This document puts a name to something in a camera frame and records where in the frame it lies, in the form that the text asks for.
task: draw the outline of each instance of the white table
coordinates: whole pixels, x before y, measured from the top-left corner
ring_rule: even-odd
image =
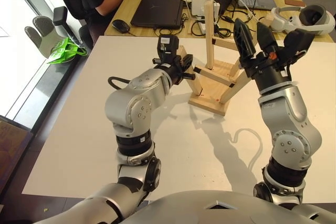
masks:
[[[46,141],[24,194],[85,198],[117,181],[117,144],[104,104],[113,89],[109,76],[134,78],[153,67],[157,38],[100,37]],[[206,60],[204,39],[180,39],[194,62]],[[335,177],[336,44],[314,42],[291,67],[323,137],[306,176],[304,202],[336,202]],[[215,48],[216,59],[235,62],[238,52]],[[187,104],[186,82],[174,86],[152,115],[160,185],[148,199],[184,190],[221,189],[252,195],[269,160],[270,133],[262,121],[254,81],[216,116]]]

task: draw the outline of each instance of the gray chair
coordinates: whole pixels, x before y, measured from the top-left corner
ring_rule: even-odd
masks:
[[[33,24],[37,30],[26,26],[25,32],[41,54],[48,59],[53,47],[64,37],[57,34],[53,22],[48,17],[37,16],[33,18]]]

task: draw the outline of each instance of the black computer mouse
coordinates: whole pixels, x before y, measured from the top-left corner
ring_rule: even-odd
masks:
[[[116,19],[112,22],[112,26],[120,33],[125,34],[130,31],[130,26],[121,19]]]

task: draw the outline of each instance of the white vr headset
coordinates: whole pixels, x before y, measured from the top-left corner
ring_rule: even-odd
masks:
[[[280,15],[281,12],[288,10],[299,11],[299,16],[290,17],[289,20]],[[316,35],[330,33],[335,27],[335,19],[323,6],[309,5],[307,7],[277,7],[271,13],[274,20],[271,28],[274,31],[285,31],[289,33],[297,28],[314,32]]]

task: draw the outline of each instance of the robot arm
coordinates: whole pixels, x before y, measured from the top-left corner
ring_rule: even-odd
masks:
[[[285,46],[279,47],[270,29],[258,23],[257,38],[263,51],[256,57],[250,31],[241,20],[235,22],[234,37],[241,66],[261,94],[262,118],[272,136],[271,158],[262,170],[264,182],[255,186],[254,195],[291,209],[302,203],[304,177],[322,142],[289,71],[307,52],[314,35],[297,29],[286,36]]]
[[[193,56],[176,55],[179,39],[160,36],[157,64],[112,93],[105,105],[117,137],[118,182],[104,186],[68,211],[43,220],[41,224],[120,223],[133,214],[142,200],[159,184],[161,162],[155,156],[151,139],[151,113],[161,106],[170,88],[182,79],[195,79],[185,73]]]

